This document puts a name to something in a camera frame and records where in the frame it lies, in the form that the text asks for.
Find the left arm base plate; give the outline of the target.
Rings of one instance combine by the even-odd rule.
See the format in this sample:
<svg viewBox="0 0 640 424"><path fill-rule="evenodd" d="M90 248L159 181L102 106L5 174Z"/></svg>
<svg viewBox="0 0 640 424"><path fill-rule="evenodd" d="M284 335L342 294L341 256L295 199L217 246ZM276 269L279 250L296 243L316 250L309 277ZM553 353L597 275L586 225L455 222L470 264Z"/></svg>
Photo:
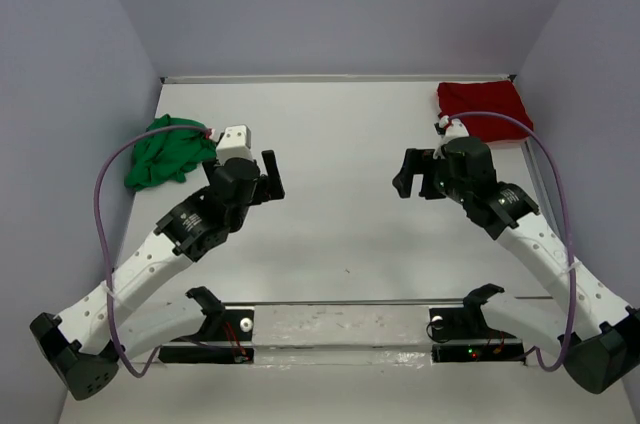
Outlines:
<svg viewBox="0 0 640 424"><path fill-rule="evenodd" d="M186 292L199 311L196 332L161 346L157 359L163 364L252 364L255 309L226 306L206 287Z"/></svg>

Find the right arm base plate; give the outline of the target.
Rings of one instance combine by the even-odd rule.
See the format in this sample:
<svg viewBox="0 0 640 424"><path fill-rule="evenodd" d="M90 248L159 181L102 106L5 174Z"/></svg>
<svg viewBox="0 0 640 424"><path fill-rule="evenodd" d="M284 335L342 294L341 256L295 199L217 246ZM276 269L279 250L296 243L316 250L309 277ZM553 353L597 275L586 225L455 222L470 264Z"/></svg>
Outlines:
<svg viewBox="0 0 640 424"><path fill-rule="evenodd" d="M435 364L526 362L523 343L515 336L490 328L481 307L504 289L486 284L470 291L462 304L429 309L426 335L432 342Z"/></svg>

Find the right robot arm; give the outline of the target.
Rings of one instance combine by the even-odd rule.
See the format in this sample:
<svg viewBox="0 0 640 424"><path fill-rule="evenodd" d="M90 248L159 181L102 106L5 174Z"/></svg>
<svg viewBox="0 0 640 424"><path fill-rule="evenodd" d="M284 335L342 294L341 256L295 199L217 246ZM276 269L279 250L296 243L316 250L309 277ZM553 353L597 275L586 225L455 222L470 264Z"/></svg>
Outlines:
<svg viewBox="0 0 640 424"><path fill-rule="evenodd" d="M545 313L495 284L470 291L460 323L470 335L503 331L560 358L584 390L601 394L639 365L639 311L600 282L554 233L535 201L501 182L490 148L458 137L437 149L409 148L392 181L400 198L421 177L425 200L449 198L467 218L510 252L560 310Z"/></svg>

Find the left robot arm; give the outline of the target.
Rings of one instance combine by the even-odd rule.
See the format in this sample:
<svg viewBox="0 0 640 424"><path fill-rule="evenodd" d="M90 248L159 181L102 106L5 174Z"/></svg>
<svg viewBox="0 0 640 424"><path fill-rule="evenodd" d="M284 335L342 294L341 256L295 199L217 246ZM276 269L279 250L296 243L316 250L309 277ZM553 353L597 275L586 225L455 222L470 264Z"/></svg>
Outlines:
<svg viewBox="0 0 640 424"><path fill-rule="evenodd" d="M253 206L285 196L276 155L205 163L207 186L173 207L139 248L105 280L58 314L41 313L30 331L47 362L77 400L110 383L127 358L156 355L175 339L232 338L224 304L206 287L140 320L134 313L162 286L239 231Z"/></svg>

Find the green t-shirt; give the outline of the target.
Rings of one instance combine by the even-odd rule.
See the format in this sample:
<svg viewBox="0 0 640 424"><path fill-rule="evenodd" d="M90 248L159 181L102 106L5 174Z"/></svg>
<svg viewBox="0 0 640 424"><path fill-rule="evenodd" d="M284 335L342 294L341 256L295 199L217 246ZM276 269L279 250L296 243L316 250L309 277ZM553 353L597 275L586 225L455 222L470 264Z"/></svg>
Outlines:
<svg viewBox="0 0 640 424"><path fill-rule="evenodd" d="M199 164L215 158L216 144L209 132L182 129L155 134L134 145L124 185L139 192L166 182L182 184Z"/></svg>

